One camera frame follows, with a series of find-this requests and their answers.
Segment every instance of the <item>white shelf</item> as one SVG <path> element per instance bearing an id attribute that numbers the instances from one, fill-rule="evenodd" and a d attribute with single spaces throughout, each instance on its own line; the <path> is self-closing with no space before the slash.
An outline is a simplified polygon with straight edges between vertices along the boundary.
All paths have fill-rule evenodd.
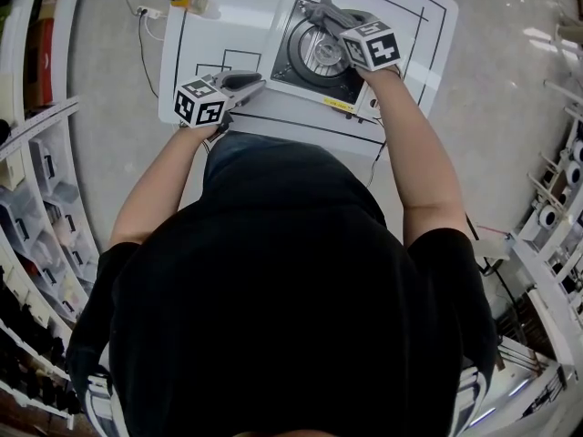
<path id="1" fill-rule="evenodd" d="M 7 31 L 3 33 L 0 45 L 0 72 L 12 74 L 13 110 L 17 127 L 25 123 L 25 47 L 34 2 L 35 0 L 12 0 L 12 11 L 5 23 Z"/>
<path id="2" fill-rule="evenodd" d="M 0 160 L 4 160 L 28 142 L 29 139 L 52 127 L 58 121 L 79 110 L 78 97 L 71 97 L 29 118 L 24 125 L 14 128 L 11 137 L 0 147 Z"/>
<path id="3" fill-rule="evenodd" d="M 48 215 L 46 214 L 44 200 L 43 200 L 43 197 L 40 193 L 40 188 L 38 187 L 38 183 L 36 182 L 35 169 L 33 166 L 33 160 L 31 157 L 30 146 L 28 145 L 28 142 L 26 142 L 25 144 L 22 145 L 21 152 L 22 152 L 23 165 L 25 167 L 25 177 L 26 177 L 25 180 L 26 180 L 27 185 L 30 187 L 30 190 L 32 191 L 33 196 L 35 197 L 36 206 L 41 211 L 40 213 L 41 213 L 41 217 L 43 219 L 45 231 L 46 231 L 46 233 L 48 233 L 48 235 L 51 237 L 51 239 L 54 241 L 54 244 L 56 245 L 58 256 L 59 256 L 59 258 L 61 258 L 63 260 L 63 263 L 65 264 L 66 274 L 70 278 L 75 280 L 75 282 L 76 282 L 75 293 L 78 296 L 78 298 L 82 304 L 82 308 L 84 308 L 85 305 L 87 304 L 89 297 L 85 293 L 85 291 L 83 290 L 83 287 L 79 283 L 77 275 L 75 274 L 75 272 L 71 268 L 71 265 L 69 264 L 69 262 L 65 256 L 65 253 L 63 252 L 63 250 L 61 248 L 60 242 L 59 242 L 58 238 L 56 237 L 55 230 L 53 229 L 53 226 L 51 225 L 51 222 L 48 219 Z"/>
<path id="4" fill-rule="evenodd" d="M 43 410 L 45 412 L 50 412 L 51 414 L 54 414 L 55 416 L 59 416 L 60 418 L 64 418 L 64 419 L 69 419 L 72 417 L 67 412 L 65 412 L 65 411 L 60 412 L 57 408 L 45 405 L 44 403 L 42 403 L 40 400 L 38 400 L 36 398 L 31 400 L 24 393 L 22 393 L 19 390 L 10 388 L 8 386 L 8 384 L 4 383 L 3 381 L 0 381 L 0 389 L 3 391 L 6 391 L 7 393 L 10 393 L 13 397 L 15 397 L 16 402 L 20 406 L 34 406 L 35 408 L 38 408 L 38 409 Z"/>
<path id="5" fill-rule="evenodd" d="M 542 227 L 538 224 L 538 214 L 539 209 L 533 209 L 524 227 L 518 233 L 518 238 L 525 241 L 532 241 L 537 237 L 538 233 L 542 229 Z"/>
<path id="6" fill-rule="evenodd" d="M 22 267 L 22 264 L 18 260 L 18 257 L 16 256 L 14 250 L 12 249 L 12 246 L 10 246 L 8 238 L 6 237 L 6 234 L 4 233 L 2 228 L 0 228 L 0 246 L 2 246 L 2 249 L 6 252 L 8 258 L 12 260 L 14 265 L 13 270 L 16 270 L 20 280 L 22 280 L 25 283 L 26 287 L 28 288 L 28 291 L 32 292 L 41 301 L 43 306 L 51 313 L 49 329 L 51 330 L 53 337 L 59 337 L 60 339 L 63 340 L 63 345 L 65 346 L 66 349 L 66 347 L 69 344 L 69 339 L 71 338 L 71 329 L 69 328 L 68 325 L 66 325 L 65 321 L 62 320 L 61 317 L 55 312 L 55 310 L 52 308 L 49 302 L 38 290 L 35 283 L 30 279 L 30 277 Z"/>
<path id="7" fill-rule="evenodd" d="M 41 356 L 40 354 L 38 354 L 30 345 L 28 345 L 27 343 L 25 343 L 16 334 L 15 331 L 13 331 L 12 329 L 9 329 L 8 327 L 6 327 L 6 324 L 4 324 L 4 322 L 1 319 L 0 319 L 0 330 L 2 330 L 3 332 L 5 332 L 6 335 L 8 335 L 14 341 L 14 343 L 16 343 L 16 346 L 18 348 L 21 348 L 22 350 L 26 351 L 37 362 L 39 362 L 43 366 L 43 368 L 45 368 L 45 371 L 46 372 L 50 372 L 52 374 L 56 374 L 59 377 L 62 377 L 63 379 L 65 379 L 67 381 L 70 381 L 71 380 L 69 378 L 68 374 L 65 373 L 65 371 L 63 371 L 62 369 L 60 369 L 57 366 L 55 366 L 51 361 L 49 361 L 44 356 Z"/>
<path id="8" fill-rule="evenodd" d="M 63 124 L 64 134 L 65 134 L 65 154 L 66 154 L 66 163 L 67 163 L 69 183 L 71 183 L 72 185 L 75 185 L 77 187 L 77 189 L 79 189 L 79 193 L 80 193 L 81 188 L 79 187 L 79 183 L 77 181 L 77 173 L 75 171 L 75 160 L 73 159 L 73 148 L 71 146 L 71 133 L 70 133 L 71 126 L 69 125 L 68 118 L 65 118 L 62 121 L 62 124 Z M 85 234 L 85 237 L 86 237 L 87 241 L 89 242 L 89 246 L 91 248 L 91 259 L 93 260 L 93 262 L 95 262 L 97 264 L 97 260 L 99 259 L 99 250 L 97 249 L 97 244 L 95 242 L 95 239 L 93 238 L 93 233 L 91 232 L 91 227 L 89 227 L 89 221 L 87 220 L 87 213 L 85 212 L 85 206 L 83 204 L 82 197 L 81 197 L 81 209 L 83 211 L 82 212 L 83 221 L 81 223 L 83 224 L 83 227 L 85 230 L 84 234 Z"/>
<path id="9" fill-rule="evenodd" d="M 574 312 L 573 308 L 570 306 L 567 293 L 565 292 L 562 284 L 557 282 L 557 277 L 551 268 L 546 264 L 542 263 L 537 259 L 537 253 L 532 250 L 525 241 L 521 239 L 516 239 L 516 235 L 512 235 L 515 238 L 515 244 L 513 250 L 525 266 L 525 269 L 530 274 L 530 277 L 535 282 L 535 285 L 542 293 L 545 293 L 545 299 L 551 298 L 560 309 L 562 314 L 567 314 L 571 322 L 575 325 L 575 328 L 581 332 L 583 330 L 583 325 L 580 321 L 573 319 L 571 313 Z"/>
<path id="10" fill-rule="evenodd" d="M 56 0 L 55 25 L 51 42 L 51 87 L 53 102 L 66 100 L 66 70 L 69 39 L 77 0 Z"/>
<path id="11" fill-rule="evenodd" d="M 573 254 L 568 258 L 567 263 L 563 266 L 563 269 L 555 277 L 555 282 L 560 283 L 571 273 L 571 270 L 575 268 L 579 260 L 583 256 L 583 239 L 577 244 L 575 249 L 573 250 Z"/>
<path id="12" fill-rule="evenodd" d="M 571 201 L 565 216 L 558 222 L 555 229 L 552 230 L 550 237 L 545 245 L 538 252 L 538 258 L 548 260 L 555 252 L 563 239 L 568 235 L 571 227 L 577 221 L 579 215 L 583 212 L 583 184 L 579 185 L 575 198 Z"/>

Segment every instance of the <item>gray floor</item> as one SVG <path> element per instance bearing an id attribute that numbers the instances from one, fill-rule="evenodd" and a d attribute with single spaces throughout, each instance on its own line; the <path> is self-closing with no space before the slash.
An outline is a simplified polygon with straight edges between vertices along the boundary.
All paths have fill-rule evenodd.
<path id="1" fill-rule="evenodd" d="M 162 0 L 129 1 L 167 7 Z M 455 163 L 470 217 L 508 231 L 534 196 L 527 172 L 540 167 L 538 151 L 552 154 L 567 122 L 564 100 L 542 84 L 545 78 L 560 81 L 565 70 L 556 53 L 534 45 L 525 31 L 552 35 L 557 3 L 574 15 L 575 0 L 456 2 L 454 43 L 430 120 Z M 154 21 L 151 29 L 162 37 L 164 24 Z M 145 32 L 143 37 L 158 89 L 162 43 Z M 122 202 L 172 130 L 159 122 L 140 62 L 138 20 L 124 0 L 80 0 L 71 50 L 69 92 L 83 97 L 72 123 L 77 174 L 97 243 L 104 248 Z M 371 160 L 336 155 L 368 181 Z M 204 159 L 201 150 L 186 203 L 199 195 Z M 402 210 L 388 165 L 377 167 L 371 191 L 390 229 L 400 235 Z"/>

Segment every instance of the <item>shelving unit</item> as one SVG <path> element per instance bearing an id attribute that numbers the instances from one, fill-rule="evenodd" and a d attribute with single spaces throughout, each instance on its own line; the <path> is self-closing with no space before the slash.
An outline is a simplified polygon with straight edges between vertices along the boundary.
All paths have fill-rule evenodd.
<path id="1" fill-rule="evenodd" d="M 34 2 L 35 0 L 12 1 L 12 11 L 5 21 L 5 31 L 0 42 L 0 73 L 12 75 L 12 105 L 16 127 L 25 123 L 25 47 Z"/>
<path id="2" fill-rule="evenodd" d="M 66 100 L 67 54 L 76 4 L 77 0 L 56 0 L 55 26 L 51 43 L 53 102 Z"/>
<path id="3" fill-rule="evenodd" d="M 6 256 L 12 263 L 12 270 L 15 270 L 19 279 L 22 280 L 26 289 L 32 293 L 38 301 L 45 307 L 46 310 L 50 312 L 49 330 L 51 330 L 53 337 L 59 337 L 63 340 L 63 345 L 65 348 L 69 344 L 71 338 L 72 330 L 66 324 L 66 322 L 55 312 L 50 303 L 45 299 L 45 297 L 38 290 L 38 287 L 33 283 L 33 281 L 28 277 L 28 274 L 20 264 L 18 257 L 16 256 L 6 234 L 0 229 L 0 248 L 4 250 Z"/>
<path id="4" fill-rule="evenodd" d="M 18 348 L 21 348 L 22 350 L 26 351 L 35 361 L 42 364 L 42 366 L 46 372 L 49 372 L 51 374 L 56 374 L 59 377 L 62 377 L 63 379 L 65 379 L 66 381 L 71 380 L 69 378 L 69 375 L 65 371 L 58 368 L 55 364 L 53 364 L 51 361 L 49 361 L 44 356 L 41 356 L 40 354 L 38 354 L 31 346 L 26 344 L 26 342 L 23 341 L 16 334 L 16 332 L 14 332 L 12 329 L 8 329 L 8 327 L 6 327 L 6 325 L 2 322 L 1 319 L 0 319 L 0 330 L 2 330 L 6 335 L 8 335 L 8 337 L 10 337 L 14 341 L 14 343 L 16 344 L 16 346 Z"/>
<path id="5" fill-rule="evenodd" d="M 36 398 L 31 400 L 24 393 L 22 393 L 20 390 L 11 388 L 10 386 L 8 386 L 7 383 L 4 383 L 3 381 L 0 381 L 0 390 L 3 390 L 3 391 L 6 391 L 7 393 L 10 393 L 13 397 L 15 397 L 16 401 L 21 406 L 34 406 L 35 408 L 38 408 L 38 409 L 43 410 L 45 412 L 50 412 L 51 414 L 54 414 L 55 416 L 59 416 L 61 418 L 64 418 L 64 419 L 67 419 L 70 421 L 73 420 L 73 416 L 71 416 L 67 412 L 60 411 L 57 408 L 45 405 L 44 403 L 42 403 L 40 400 L 37 400 Z"/>
<path id="6" fill-rule="evenodd" d="M 23 89 L 26 39 L 29 25 L 33 23 L 31 15 L 34 3 L 35 0 L 12 0 L 11 14 L 5 20 L 5 28 L 0 41 L 0 75 L 3 75 L 4 82 L 9 79 L 8 85 L 12 87 L 11 92 L 8 93 L 11 98 L 7 99 L 7 104 L 12 105 L 12 112 L 9 112 L 11 117 L 5 118 L 11 122 L 11 135 L 4 144 L 0 145 L 0 161 L 13 157 L 15 152 L 20 153 L 24 180 L 18 186 L 15 185 L 14 190 L 18 190 L 20 186 L 25 186 L 26 192 L 30 192 L 32 197 L 30 199 L 26 198 L 25 208 L 30 208 L 32 215 L 38 216 L 41 231 L 34 231 L 28 235 L 22 226 L 14 230 L 16 228 L 14 225 L 8 225 L 9 230 L 13 232 L 7 234 L 6 229 L 0 228 L 0 264 L 3 269 L 6 269 L 6 285 L 8 285 L 8 282 L 10 283 L 9 289 L 13 291 L 21 306 L 29 302 L 35 305 L 36 312 L 39 314 L 33 317 L 38 323 L 48 327 L 53 337 L 61 338 L 66 348 L 72 333 L 69 327 L 70 324 L 67 322 L 75 322 L 77 316 L 87 304 L 88 295 L 95 281 L 95 268 L 99 257 L 80 193 L 78 192 L 79 187 L 69 134 L 68 117 L 79 109 L 78 98 L 67 98 L 66 91 L 68 48 L 77 0 L 56 0 L 50 67 L 53 101 L 45 109 L 30 114 L 30 112 L 25 112 Z M 42 145 L 43 141 L 56 145 L 55 150 L 61 167 L 58 179 L 54 179 L 54 186 L 51 184 L 49 188 L 44 185 L 42 179 L 39 181 L 39 176 L 36 173 L 39 168 L 35 169 L 35 164 L 38 165 L 39 163 L 38 157 L 41 157 L 41 160 L 46 160 L 42 150 L 40 154 L 35 156 L 36 152 L 40 150 L 38 145 Z M 55 220 L 54 214 L 51 214 L 51 218 L 49 218 L 46 210 L 47 208 L 54 209 L 51 204 L 58 204 L 57 192 L 55 192 L 56 187 L 68 187 L 67 189 L 69 190 L 76 189 L 79 195 L 79 198 L 75 201 L 75 209 L 77 210 L 75 219 L 73 219 L 72 213 L 63 212 L 64 219 L 70 222 L 70 232 L 74 233 L 76 237 L 72 241 L 73 246 L 71 247 L 67 245 L 71 241 L 63 238 L 63 235 L 68 237 L 70 235 L 66 232 L 61 232 L 61 228 L 58 226 L 62 222 L 58 221 L 58 219 Z M 2 191 L 0 192 L 0 198 L 3 193 L 4 196 L 10 197 L 10 192 L 13 192 L 6 191 L 5 188 L 3 190 L 0 189 L 0 191 Z M 25 212 L 23 208 L 16 209 L 14 207 L 14 209 L 20 214 Z M 15 239 L 15 234 L 17 236 L 20 234 L 26 244 L 22 244 L 18 238 Z M 31 249 L 39 241 L 42 242 L 44 251 L 38 251 L 38 248 L 36 248 L 37 253 L 33 251 L 31 254 Z M 54 287 L 52 283 L 43 285 L 43 279 L 46 279 L 47 274 L 51 272 L 42 271 L 42 264 L 35 260 L 34 254 L 39 257 L 46 256 L 44 259 L 45 264 L 48 263 L 47 261 L 60 261 L 58 269 L 60 270 L 63 267 L 64 278 L 58 288 Z M 8 272 L 11 274 L 10 279 L 7 279 Z M 55 278 L 50 277 L 49 281 L 51 280 L 55 281 Z M 63 307 L 61 301 L 67 300 L 66 296 L 72 296 L 78 301 L 73 312 Z M 69 380 L 65 371 L 36 353 L 18 334 L 8 328 L 1 319 L 2 313 L 0 313 L 0 330 L 5 332 L 18 348 L 25 351 L 34 360 L 35 364 L 39 364 L 39 369 Z M 51 412 L 55 416 L 68 419 L 69 427 L 72 428 L 72 416 L 66 412 L 61 412 L 52 406 L 46 406 L 39 400 L 29 400 L 24 393 L 11 389 L 1 381 L 0 389 L 12 394 L 17 402 L 23 406 L 35 406 Z"/>
<path id="7" fill-rule="evenodd" d="M 568 138 L 563 150 L 559 153 L 559 161 L 553 164 L 548 159 L 547 171 L 552 170 L 554 176 L 548 184 L 535 183 L 537 189 L 536 205 L 526 223 L 511 236 L 514 240 L 513 251 L 516 253 L 532 280 L 545 293 L 548 300 L 564 306 L 563 314 L 567 314 L 573 329 L 583 336 L 583 319 L 572 307 L 563 281 L 569 277 L 572 270 L 583 257 L 583 224 L 579 222 L 583 213 L 583 179 L 574 186 L 570 186 L 566 179 L 558 179 L 559 175 L 573 160 L 572 148 L 578 137 L 578 124 L 581 115 L 576 107 L 566 107 L 573 120 L 570 124 Z M 550 196 L 552 188 L 557 185 L 562 193 L 568 192 L 567 199 L 562 206 L 556 208 L 557 222 L 551 229 L 544 229 L 538 223 L 540 210 L 553 198 Z"/>
<path id="8" fill-rule="evenodd" d="M 79 280 L 77 279 L 75 272 L 71 268 L 71 265 L 69 264 L 69 261 L 61 248 L 59 240 L 56 237 L 55 230 L 53 229 L 53 226 L 51 225 L 48 219 L 48 215 L 45 212 L 43 196 L 41 195 L 40 188 L 36 180 L 33 159 L 30 152 L 30 145 L 29 144 L 23 145 L 21 148 L 21 152 L 23 164 L 25 166 L 26 184 L 32 191 L 34 199 L 36 200 L 37 208 L 41 210 L 40 215 L 43 223 L 43 231 L 46 232 L 48 238 L 52 240 L 53 247 L 56 249 L 58 255 L 58 259 L 65 266 L 64 278 L 60 282 L 58 281 L 56 284 L 59 285 L 59 287 L 62 287 L 64 283 L 66 282 L 69 283 L 69 287 L 68 289 L 66 289 L 67 292 L 66 299 L 59 298 L 56 301 L 61 302 L 66 306 L 66 310 L 63 310 L 62 315 L 64 317 L 69 318 L 69 320 L 76 321 L 77 316 L 81 313 L 81 310 L 87 304 L 89 297 L 83 290 L 83 287 L 81 286 Z"/>

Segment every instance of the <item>storage bin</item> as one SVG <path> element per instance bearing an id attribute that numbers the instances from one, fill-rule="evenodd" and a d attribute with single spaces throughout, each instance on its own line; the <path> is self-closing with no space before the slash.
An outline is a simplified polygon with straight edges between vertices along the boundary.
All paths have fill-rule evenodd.
<path id="1" fill-rule="evenodd" d="M 43 196 L 50 196 L 66 176 L 65 144 L 60 129 L 50 128 L 52 137 L 35 137 L 29 141 L 36 181 Z"/>
<path id="2" fill-rule="evenodd" d="M 83 271 L 83 279 L 95 283 L 97 279 L 97 263 L 94 260 L 90 260 Z"/>
<path id="3" fill-rule="evenodd" d="M 78 214 L 67 213 L 61 217 L 53 225 L 56 237 L 63 246 L 71 246 L 79 235 L 79 228 L 81 219 Z"/>
<path id="4" fill-rule="evenodd" d="M 53 190 L 53 194 L 46 196 L 45 201 L 58 206 L 63 215 L 75 216 L 81 212 L 78 188 L 74 185 L 69 185 L 65 181 L 58 183 Z"/>
<path id="5" fill-rule="evenodd" d="M 45 231 L 30 249 L 30 258 L 36 264 L 40 277 L 34 278 L 39 290 L 56 297 L 63 278 L 66 265 L 61 259 L 56 242 Z"/>
<path id="6" fill-rule="evenodd" d="M 50 307 L 53 308 L 53 310 L 62 318 L 70 320 L 71 322 L 77 321 L 77 315 L 75 312 L 71 312 L 59 300 L 54 298 L 47 298 L 46 301 Z"/>
<path id="7" fill-rule="evenodd" d="M 43 221 L 26 182 L 14 191 L 0 187 L 0 225 L 12 248 L 27 255 L 43 228 Z"/>
<path id="8" fill-rule="evenodd" d="M 73 270 L 78 277 L 82 278 L 85 266 L 91 257 L 91 248 L 89 247 L 89 243 L 87 243 L 85 235 L 79 233 L 72 245 L 63 246 L 62 248 Z"/>
<path id="9" fill-rule="evenodd" d="M 64 306 L 67 314 L 75 319 L 85 307 L 77 290 L 79 290 L 77 280 L 71 273 L 67 273 L 59 289 L 58 300 Z"/>

